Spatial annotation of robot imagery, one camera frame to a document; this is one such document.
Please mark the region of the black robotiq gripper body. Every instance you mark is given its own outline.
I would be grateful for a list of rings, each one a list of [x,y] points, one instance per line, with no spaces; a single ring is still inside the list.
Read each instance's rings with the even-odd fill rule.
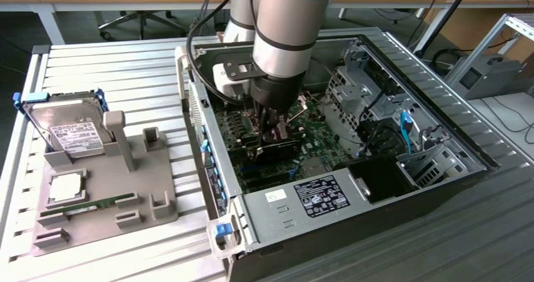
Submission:
[[[286,113],[298,100],[305,81],[305,74],[290,78],[276,76],[258,77],[253,80],[250,94],[265,108]]]

